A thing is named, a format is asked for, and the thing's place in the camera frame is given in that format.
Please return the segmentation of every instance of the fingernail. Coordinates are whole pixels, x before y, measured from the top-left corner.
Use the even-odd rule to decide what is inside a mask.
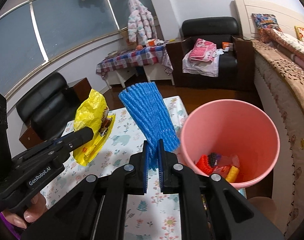
[[[31,214],[29,214],[29,213],[27,213],[27,214],[25,213],[25,214],[23,215],[23,217],[25,218],[25,221],[27,221],[27,222],[29,222],[29,223],[32,223],[32,222],[35,221],[34,216],[31,215]]]
[[[24,228],[24,229],[27,228],[27,225],[21,219],[18,219],[18,218],[13,219],[13,224],[20,228]]]

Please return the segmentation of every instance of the yellow plastic bag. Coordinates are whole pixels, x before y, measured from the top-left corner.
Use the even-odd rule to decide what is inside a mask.
[[[91,141],[73,151],[73,157],[80,165],[86,166],[92,161],[108,139],[115,121],[115,114],[108,116],[108,112],[104,96],[94,89],[77,109],[74,130],[88,126],[94,133]]]

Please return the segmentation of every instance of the red toy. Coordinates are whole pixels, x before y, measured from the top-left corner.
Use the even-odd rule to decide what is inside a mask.
[[[202,157],[199,159],[199,161],[197,162],[196,166],[205,174],[207,175],[211,175],[214,171],[214,168],[212,168],[209,164],[208,164],[208,157],[207,155],[202,155]]]

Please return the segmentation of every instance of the white tablecloth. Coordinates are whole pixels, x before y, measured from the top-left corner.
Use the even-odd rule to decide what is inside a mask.
[[[187,118],[180,97],[165,98],[177,133]],[[74,158],[65,162],[65,171],[47,185],[41,193],[51,208],[84,177],[110,175],[117,167],[127,164],[132,154],[142,151],[145,136],[125,108],[111,111],[116,114],[112,132],[98,155],[87,167],[78,165]],[[176,150],[180,160],[180,150]],[[181,222],[178,194],[163,195],[159,188],[158,172],[149,171],[148,192],[144,196],[129,195],[124,240],[181,239]]]

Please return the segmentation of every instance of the small package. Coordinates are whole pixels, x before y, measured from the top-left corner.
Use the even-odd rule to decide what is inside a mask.
[[[229,51],[233,51],[233,43],[231,42],[222,42],[222,49],[229,48]]]

